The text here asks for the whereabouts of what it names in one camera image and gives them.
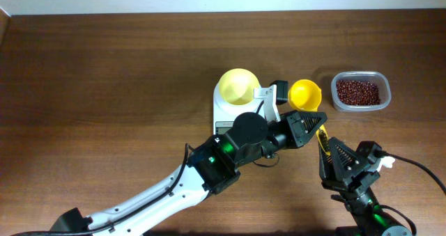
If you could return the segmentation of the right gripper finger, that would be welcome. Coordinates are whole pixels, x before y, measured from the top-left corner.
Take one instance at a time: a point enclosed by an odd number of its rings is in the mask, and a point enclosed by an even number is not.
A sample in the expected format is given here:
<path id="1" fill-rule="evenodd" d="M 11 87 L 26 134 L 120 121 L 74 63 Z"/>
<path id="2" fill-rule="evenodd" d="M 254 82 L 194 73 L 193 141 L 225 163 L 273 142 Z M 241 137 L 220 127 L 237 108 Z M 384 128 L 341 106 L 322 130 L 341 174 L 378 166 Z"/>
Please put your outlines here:
<path id="1" fill-rule="evenodd" d="M 336 180 L 351 180 L 370 168 L 371 165 L 366 158 L 336 137 L 330 138 L 328 143 Z"/>
<path id="2" fill-rule="evenodd" d="M 332 180 L 332 158 L 328 139 L 321 139 L 318 144 L 319 149 L 319 176 L 322 181 Z"/>

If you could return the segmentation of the yellow plastic measuring scoop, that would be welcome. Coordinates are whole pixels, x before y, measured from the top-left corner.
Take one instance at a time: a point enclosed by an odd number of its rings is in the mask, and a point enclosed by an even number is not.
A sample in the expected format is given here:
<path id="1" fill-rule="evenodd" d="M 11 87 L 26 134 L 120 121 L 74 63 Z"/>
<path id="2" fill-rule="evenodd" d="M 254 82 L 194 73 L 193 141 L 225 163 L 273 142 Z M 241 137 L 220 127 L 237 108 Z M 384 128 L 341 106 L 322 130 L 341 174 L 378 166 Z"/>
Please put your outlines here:
<path id="1" fill-rule="evenodd" d="M 288 91 L 288 102 L 290 106 L 298 111 L 317 112 L 321 104 L 322 92 L 319 86 L 309 79 L 296 81 Z M 321 125 L 316 132 L 318 144 L 321 150 L 330 156 L 330 146 L 328 144 L 328 133 L 324 125 Z"/>

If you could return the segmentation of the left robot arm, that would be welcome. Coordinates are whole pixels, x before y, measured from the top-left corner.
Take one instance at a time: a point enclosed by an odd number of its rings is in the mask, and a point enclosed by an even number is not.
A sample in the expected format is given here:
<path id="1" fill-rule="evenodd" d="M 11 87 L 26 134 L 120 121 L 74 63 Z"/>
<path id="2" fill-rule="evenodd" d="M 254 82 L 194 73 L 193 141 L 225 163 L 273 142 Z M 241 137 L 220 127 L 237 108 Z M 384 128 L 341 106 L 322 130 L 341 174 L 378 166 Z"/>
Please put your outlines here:
<path id="1" fill-rule="evenodd" d="M 217 195 L 236 182 L 239 168 L 280 150 L 308 143 L 327 121 L 323 112 L 290 111 L 278 121 L 240 114 L 224 134 L 197 148 L 185 145 L 182 164 L 168 177 L 112 208 L 83 217 L 62 214 L 47 235 L 143 235 L 173 214 Z"/>

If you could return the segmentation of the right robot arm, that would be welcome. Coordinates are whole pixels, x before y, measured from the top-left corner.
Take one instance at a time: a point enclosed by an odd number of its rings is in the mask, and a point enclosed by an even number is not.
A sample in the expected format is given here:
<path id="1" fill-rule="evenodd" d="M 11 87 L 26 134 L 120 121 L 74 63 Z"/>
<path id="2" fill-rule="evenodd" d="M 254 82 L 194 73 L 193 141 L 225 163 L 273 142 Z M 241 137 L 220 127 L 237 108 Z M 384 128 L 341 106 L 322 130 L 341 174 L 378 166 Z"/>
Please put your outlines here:
<path id="1" fill-rule="evenodd" d="M 332 200 L 344 204 L 355 221 L 342 226 L 335 235 L 415 235 L 415 224 L 407 217 L 409 227 L 386 212 L 392 207 L 381 205 L 371 186 L 380 177 L 378 165 L 385 151 L 374 141 L 361 142 L 352 150 L 339 139 L 324 139 L 319 146 L 319 175 L 324 189 L 334 191 Z"/>

